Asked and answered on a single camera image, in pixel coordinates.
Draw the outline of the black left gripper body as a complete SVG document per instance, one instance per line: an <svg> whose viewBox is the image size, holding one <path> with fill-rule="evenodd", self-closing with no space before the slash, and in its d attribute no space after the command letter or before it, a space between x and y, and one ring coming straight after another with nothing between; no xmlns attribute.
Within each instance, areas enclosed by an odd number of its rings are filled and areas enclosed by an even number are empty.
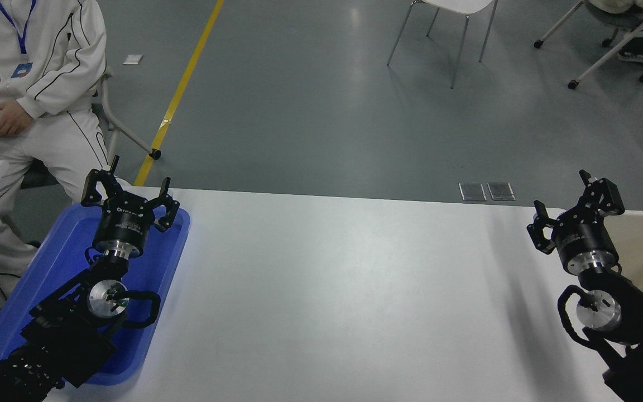
<svg viewBox="0 0 643 402"><path fill-rule="evenodd" d="M133 193L119 193L104 201L102 217L93 238L96 250L107 250L115 242L123 242L135 250L145 249L155 206Z"/></svg>

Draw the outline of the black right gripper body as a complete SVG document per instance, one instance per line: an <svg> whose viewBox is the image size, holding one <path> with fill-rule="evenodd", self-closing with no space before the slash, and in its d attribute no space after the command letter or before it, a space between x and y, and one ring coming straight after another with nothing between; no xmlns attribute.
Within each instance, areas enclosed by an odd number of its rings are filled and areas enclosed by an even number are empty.
<svg viewBox="0 0 643 402"><path fill-rule="evenodd" d="M567 211L557 218L554 244L562 267L615 267L618 253L602 217Z"/></svg>

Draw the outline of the person's left hand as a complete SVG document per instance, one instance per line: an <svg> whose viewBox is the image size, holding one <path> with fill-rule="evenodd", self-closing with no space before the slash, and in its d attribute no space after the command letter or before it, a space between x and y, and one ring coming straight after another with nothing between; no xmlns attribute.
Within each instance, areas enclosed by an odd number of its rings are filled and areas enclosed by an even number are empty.
<svg viewBox="0 0 643 402"><path fill-rule="evenodd" d="M18 136L34 119L16 100L0 104L0 138Z"/></svg>

